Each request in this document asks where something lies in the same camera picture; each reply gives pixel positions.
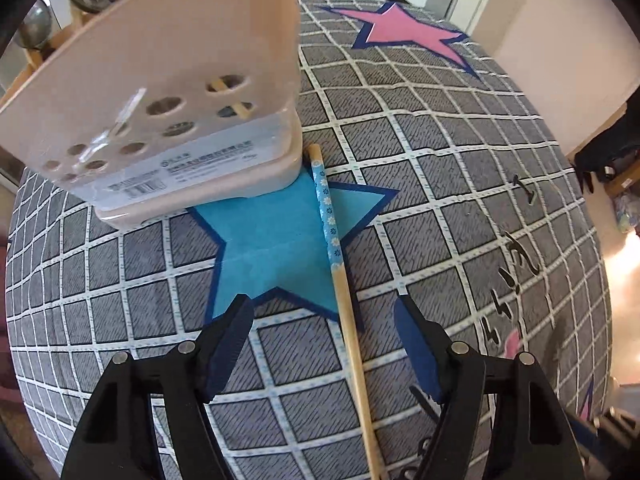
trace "chopstick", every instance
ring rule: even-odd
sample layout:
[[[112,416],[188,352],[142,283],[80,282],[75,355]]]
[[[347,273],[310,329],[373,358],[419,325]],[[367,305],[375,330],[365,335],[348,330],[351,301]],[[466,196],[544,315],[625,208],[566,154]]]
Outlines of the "chopstick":
[[[211,87],[216,92],[224,92],[225,90],[229,90],[229,87],[225,85],[225,82],[220,78],[211,81]],[[249,118],[249,110],[242,103],[233,103],[231,107],[242,120],[247,120]]]
[[[347,280],[347,272],[344,268],[344,259],[342,258],[342,249],[340,248],[340,236],[337,231],[335,222],[331,195],[324,172],[324,162],[322,161],[322,153],[320,146],[312,144],[307,148],[309,159],[311,160],[311,170],[316,183],[316,195],[320,206],[320,218],[322,219],[322,228],[324,231],[324,239],[326,241],[329,263],[331,265],[331,276],[334,280],[335,299],[338,303],[338,315],[340,317],[340,326],[342,329],[342,337],[347,349],[347,355],[351,363],[351,375],[353,378],[353,393],[355,397],[356,409],[358,410],[358,418],[362,428],[362,440],[364,449],[367,454],[367,464],[369,465],[369,473],[371,480],[380,480],[386,478],[386,470],[380,468],[380,460],[378,453],[378,441],[373,431],[371,421],[371,411],[369,408],[369,396],[367,395],[367,384],[364,378],[364,369],[362,367],[362,356],[360,354],[360,345],[358,343],[358,332],[356,330],[356,322],[353,316],[353,305],[351,304],[351,294],[349,292],[349,282]]]

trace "metal screw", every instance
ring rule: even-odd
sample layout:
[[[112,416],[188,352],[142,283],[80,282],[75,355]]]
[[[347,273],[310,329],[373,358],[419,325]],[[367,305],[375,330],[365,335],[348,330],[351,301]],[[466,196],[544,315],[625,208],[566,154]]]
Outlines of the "metal screw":
[[[127,362],[127,359],[129,359],[129,354],[127,354],[126,352],[118,352],[111,358],[113,363],[116,365],[121,365]]]
[[[178,345],[178,352],[181,354],[190,354],[196,349],[196,343],[193,341],[183,341]]]
[[[533,355],[530,354],[529,352],[523,352],[522,354],[520,354],[519,359],[522,364],[527,366],[530,366],[536,362],[536,358],[533,357]]]
[[[453,350],[454,354],[464,355],[469,352],[469,345],[464,341],[454,341],[451,344],[451,349]]]

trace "star pattern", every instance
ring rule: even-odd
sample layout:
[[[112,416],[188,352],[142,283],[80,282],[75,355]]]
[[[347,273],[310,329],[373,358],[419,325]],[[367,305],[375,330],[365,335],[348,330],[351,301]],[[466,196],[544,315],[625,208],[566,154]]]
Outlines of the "star pattern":
[[[330,182],[335,247],[346,247],[396,191]],[[219,245],[205,321],[224,314],[236,294],[263,303],[279,296],[338,319],[330,258],[316,187],[306,169],[289,187],[253,198],[232,198],[190,209]]]
[[[579,410],[580,418],[582,420],[591,420],[591,405],[593,404],[593,376],[589,382],[587,393],[582,401],[582,407]]]
[[[352,48],[416,44],[478,77],[466,59],[450,47],[451,43],[468,38],[464,32],[419,22],[394,2],[387,2],[376,11],[339,7],[322,9],[365,23]]]

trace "table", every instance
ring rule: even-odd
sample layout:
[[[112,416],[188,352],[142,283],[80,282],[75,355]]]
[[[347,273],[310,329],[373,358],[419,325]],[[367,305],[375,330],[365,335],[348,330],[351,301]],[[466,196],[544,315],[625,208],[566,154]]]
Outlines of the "table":
[[[415,378],[391,315],[398,292],[488,354],[503,354],[516,328],[568,409],[580,409],[592,378],[599,406],[610,364],[607,279],[574,171],[542,118],[473,41],[452,48],[477,77],[418,46],[351,48],[362,23],[319,5],[375,11],[380,3],[301,3],[297,108],[331,180],[399,190],[345,251],[388,470],[415,463],[418,441],[434,429],[408,391]],[[118,232],[28,170],[10,231],[11,352],[60,471],[110,357],[163,354],[197,333],[217,245],[185,211]],[[366,478],[339,327],[282,298],[255,315],[225,393],[208,407],[236,476]],[[179,478],[162,399],[152,403],[167,478]],[[493,410],[487,402],[470,478],[481,476]]]

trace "pink star on fabric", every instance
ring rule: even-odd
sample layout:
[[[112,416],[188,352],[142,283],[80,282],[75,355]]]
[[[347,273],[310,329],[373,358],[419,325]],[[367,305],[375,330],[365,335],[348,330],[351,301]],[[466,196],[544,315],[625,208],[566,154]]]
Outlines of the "pink star on fabric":
[[[506,359],[513,359],[520,351],[520,331],[515,328],[507,336],[504,342],[504,357]]]
[[[584,396],[579,416],[582,420],[591,420],[591,406],[593,404],[593,376],[587,388],[587,394]]]
[[[393,2],[385,3],[376,11],[322,8],[365,23],[352,48],[413,43],[430,50],[436,56],[450,60],[466,72],[476,75],[469,63],[449,46],[450,43],[468,38],[464,32],[419,22],[399,4]]]

